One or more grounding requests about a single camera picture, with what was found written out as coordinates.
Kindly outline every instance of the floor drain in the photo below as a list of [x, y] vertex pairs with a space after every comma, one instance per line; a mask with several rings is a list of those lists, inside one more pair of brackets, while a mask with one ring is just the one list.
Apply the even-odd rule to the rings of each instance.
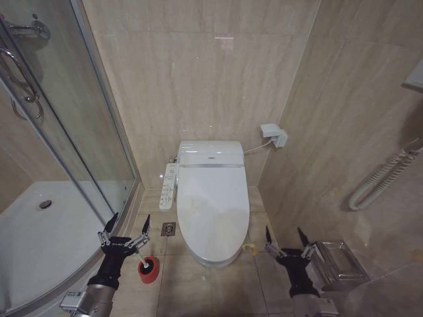
[[50, 207], [52, 205], [52, 201], [51, 200], [44, 200], [40, 205], [38, 205], [41, 209], [47, 209], [48, 207]]
[[176, 223], [163, 223], [161, 226], [161, 236], [174, 236]]

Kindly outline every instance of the toilet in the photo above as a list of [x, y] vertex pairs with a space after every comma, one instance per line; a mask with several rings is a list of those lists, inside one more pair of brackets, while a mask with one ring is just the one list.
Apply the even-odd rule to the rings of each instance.
[[238, 141], [182, 141], [176, 213], [192, 255], [223, 267], [241, 251], [250, 207], [244, 153]]

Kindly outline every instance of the chrome handle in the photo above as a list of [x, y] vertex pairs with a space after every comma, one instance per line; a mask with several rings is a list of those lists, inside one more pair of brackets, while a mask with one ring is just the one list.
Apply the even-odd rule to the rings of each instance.
[[[39, 117], [44, 115], [44, 110], [41, 107], [41, 104], [38, 100], [36, 101], [36, 103], [37, 103], [37, 107], [38, 107], [38, 113], [35, 116], [35, 118], [38, 119]], [[12, 104], [13, 113], [15, 114], [16, 117], [18, 117], [19, 119], [25, 120], [25, 121], [28, 120], [18, 112], [18, 109], [16, 107], [16, 103], [13, 100], [13, 98], [11, 98], [11, 104]]]
[[[6, 70], [10, 80], [12, 82], [14, 82], [15, 84], [17, 84], [23, 91], [25, 91], [25, 93], [28, 94], [28, 96], [24, 97], [24, 100], [26, 102], [29, 103], [33, 103], [35, 102], [37, 107], [38, 107], [38, 113], [35, 116], [36, 119], [38, 119], [39, 117], [44, 115], [44, 110], [41, 106], [40, 101], [38, 100], [38, 95], [37, 95], [37, 91], [35, 90], [34, 86], [32, 86], [32, 84], [30, 83], [30, 81], [28, 80], [28, 78], [26, 77], [18, 59], [15, 57], [15, 55], [13, 55], [13, 53], [11, 51], [9, 51], [6, 48], [1, 48], [0, 47], [0, 55], [1, 54], [5, 54], [7, 57], [9, 57], [10, 59], [13, 60], [13, 63], [15, 63], [16, 67], [19, 69], [22, 77], [24, 78], [24, 81], [20, 81], [18, 80], [15, 75], [13, 74], [12, 70], [10, 69], [10, 67], [6, 64], [6, 62], [4, 61], [3, 58], [0, 59], [0, 64], [3, 66], [3, 68]], [[16, 103], [15, 101], [11, 98], [11, 104], [12, 104], [12, 109], [13, 112], [15, 113], [16, 117], [18, 117], [19, 119], [22, 120], [27, 120], [24, 116], [22, 116], [19, 112], [18, 109], [16, 107]]]
[[11, 98], [11, 104], [12, 104], [13, 112], [15, 113], [16, 117], [18, 117], [19, 119], [25, 120], [25, 121], [28, 120], [18, 112], [18, 110], [16, 108], [15, 101], [13, 100], [13, 98]]
[[34, 102], [34, 101], [38, 100], [37, 91], [35, 90], [34, 86], [32, 86], [30, 81], [26, 78], [26, 75], [25, 75], [22, 67], [20, 66], [18, 59], [15, 57], [15, 55], [13, 55], [13, 53], [6, 48], [0, 48], [0, 54], [2, 54], [2, 53], [5, 54], [8, 58], [13, 60], [13, 63], [15, 63], [16, 67], [19, 69], [22, 77], [25, 80], [25, 81], [19, 81], [13, 75], [12, 71], [7, 66], [5, 66], [3, 64], [6, 71], [8, 72], [9, 78], [12, 80], [12, 82], [19, 85], [23, 90], [25, 90], [26, 93], [28, 93], [29, 96], [24, 97], [24, 100], [27, 101], [27, 102]]

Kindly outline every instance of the toilet base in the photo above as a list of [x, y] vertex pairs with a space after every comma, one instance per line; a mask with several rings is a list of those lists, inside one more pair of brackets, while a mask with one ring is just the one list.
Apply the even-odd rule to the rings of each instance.
[[219, 267], [225, 267], [225, 266], [228, 266], [229, 264], [231, 264], [238, 257], [238, 255], [241, 253], [241, 250], [242, 250], [242, 248], [240, 247], [238, 249], [238, 251], [236, 251], [233, 256], [231, 256], [227, 260], [220, 261], [220, 262], [213, 262], [213, 261], [209, 261], [209, 260], [203, 259], [203, 258], [199, 257], [198, 255], [196, 255], [195, 253], [193, 253], [193, 251], [191, 251], [191, 250], [190, 250], [190, 253], [194, 257], [194, 259], [196, 259], [197, 261], [199, 261], [199, 263], [202, 266], [219, 268]]

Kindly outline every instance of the toilet seat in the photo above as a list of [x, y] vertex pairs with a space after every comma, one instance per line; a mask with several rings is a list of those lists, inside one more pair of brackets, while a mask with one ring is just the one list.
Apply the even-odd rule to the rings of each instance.
[[237, 257], [250, 218], [243, 164], [180, 164], [176, 204], [181, 234], [201, 264], [222, 267]]

